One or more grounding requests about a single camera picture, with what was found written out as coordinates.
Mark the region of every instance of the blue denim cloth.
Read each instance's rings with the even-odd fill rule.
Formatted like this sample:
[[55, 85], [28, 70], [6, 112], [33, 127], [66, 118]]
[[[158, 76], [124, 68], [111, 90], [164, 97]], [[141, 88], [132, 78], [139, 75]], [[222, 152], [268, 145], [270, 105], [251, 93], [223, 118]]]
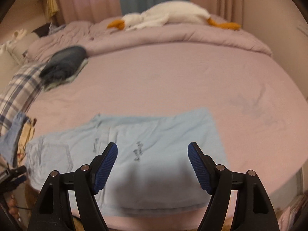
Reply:
[[[40, 190], [52, 170], [75, 171], [114, 142], [118, 158], [95, 196], [102, 215], [175, 214], [209, 203], [187, 155], [194, 141], [217, 164], [227, 166], [211, 113], [198, 109], [171, 117], [97, 115], [80, 127], [30, 141], [26, 167], [31, 186]], [[76, 209], [73, 191], [69, 198]]]
[[64, 81], [75, 74], [86, 57], [87, 52], [83, 47], [67, 47], [51, 57], [39, 77], [44, 85]]
[[23, 129], [23, 125], [28, 120], [28, 117], [23, 112], [18, 112], [13, 118], [12, 126], [9, 131], [1, 137], [0, 154], [11, 165], [14, 166], [14, 158], [16, 155], [18, 141]]

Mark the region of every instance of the pink bedsheet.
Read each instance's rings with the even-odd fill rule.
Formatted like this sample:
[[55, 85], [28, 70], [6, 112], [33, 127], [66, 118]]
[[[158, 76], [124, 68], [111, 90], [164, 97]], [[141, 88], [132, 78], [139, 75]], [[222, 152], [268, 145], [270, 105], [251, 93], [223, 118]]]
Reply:
[[[252, 35], [167, 25], [129, 33], [102, 30], [95, 36], [90, 31], [94, 26], [100, 28], [90, 25], [73, 42], [48, 37], [29, 49], [33, 59], [46, 60], [59, 48], [78, 43], [90, 55], [72, 84], [42, 92], [32, 104], [28, 114], [38, 119], [36, 137], [76, 127], [98, 113], [168, 116], [207, 107], [229, 169], [255, 170], [269, 194], [308, 158], [307, 103], [269, 48]], [[121, 230], [186, 230], [196, 228], [204, 212], [104, 218], [109, 227]]]

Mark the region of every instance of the wrinkled fabric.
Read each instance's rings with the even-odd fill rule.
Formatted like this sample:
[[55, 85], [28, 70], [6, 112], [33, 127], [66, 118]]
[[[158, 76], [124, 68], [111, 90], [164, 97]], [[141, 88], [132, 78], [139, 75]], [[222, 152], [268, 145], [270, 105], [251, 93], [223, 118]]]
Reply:
[[30, 142], [34, 136], [34, 124], [36, 119], [29, 118], [27, 122], [24, 124], [23, 129], [21, 131], [19, 140], [18, 140], [18, 148], [17, 148], [17, 166], [21, 166], [23, 158], [26, 155], [26, 144]]
[[[202, 108], [173, 117], [97, 115], [78, 128], [32, 140], [26, 167], [31, 186], [40, 190], [52, 170], [75, 171], [114, 142], [117, 160], [105, 188], [95, 196], [102, 214], [172, 214], [209, 202], [188, 159], [187, 147], [193, 141], [216, 163], [227, 165], [212, 116]], [[69, 196], [76, 209], [74, 193]]]
[[[217, 23], [225, 22], [215, 15], [211, 15], [211, 18]], [[168, 24], [159, 28], [123, 32], [107, 29], [112, 20], [97, 24], [86, 21], [71, 22], [63, 30], [31, 44], [27, 58], [33, 61], [48, 61], [55, 52], [76, 44], [83, 46], [88, 57], [91, 57], [145, 44], [168, 42], [215, 44], [272, 56], [272, 51], [266, 44], [244, 30], [234, 31], [209, 25]]]
[[50, 84], [44, 86], [44, 91], [49, 91], [49, 90], [54, 89], [54, 88], [56, 88], [60, 85], [73, 82], [76, 79], [76, 77], [78, 76], [78, 74], [81, 72], [81, 70], [84, 68], [84, 66], [87, 65], [87, 63], [88, 63], [88, 59], [84, 59], [82, 61], [81, 65], [79, 66], [79, 68], [76, 70], [75, 74], [73, 74], [69, 78], [65, 79], [64, 81], [53, 82], [53, 83], [50, 83]]
[[23, 129], [24, 123], [28, 117], [23, 112], [18, 112], [13, 118], [9, 131], [1, 138], [0, 154], [11, 166], [15, 166], [15, 154], [17, 151], [18, 141]]
[[72, 46], [55, 53], [41, 71], [44, 85], [64, 81], [71, 77], [87, 57], [83, 47]]

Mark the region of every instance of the stuffed animal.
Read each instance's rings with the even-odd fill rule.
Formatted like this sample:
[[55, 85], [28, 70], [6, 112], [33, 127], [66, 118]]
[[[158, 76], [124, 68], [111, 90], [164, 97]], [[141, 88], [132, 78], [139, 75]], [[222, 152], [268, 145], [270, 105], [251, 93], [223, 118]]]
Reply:
[[119, 30], [129, 31], [142, 28], [161, 27], [166, 23], [208, 23], [214, 27], [233, 30], [239, 30], [241, 27], [234, 22], [216, 23], [206, 9], [192, 2], [168, 1], [159, 3], [141, 14], [127, 14], [120, 20], [111, 22], [107, 28], [118, 28]]

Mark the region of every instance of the cable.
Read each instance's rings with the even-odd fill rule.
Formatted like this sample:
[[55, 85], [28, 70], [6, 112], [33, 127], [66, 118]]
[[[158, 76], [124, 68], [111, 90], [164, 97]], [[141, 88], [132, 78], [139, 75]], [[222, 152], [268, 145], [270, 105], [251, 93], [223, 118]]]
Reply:
[[32, 211], [31, 208], [22, 208], [22, 207], [18, 207], [18, 206], [16, 206], [16, 208], [18, 208], [18, 209], [23, 209], [23, 210], [31, 210], [31, 211]]

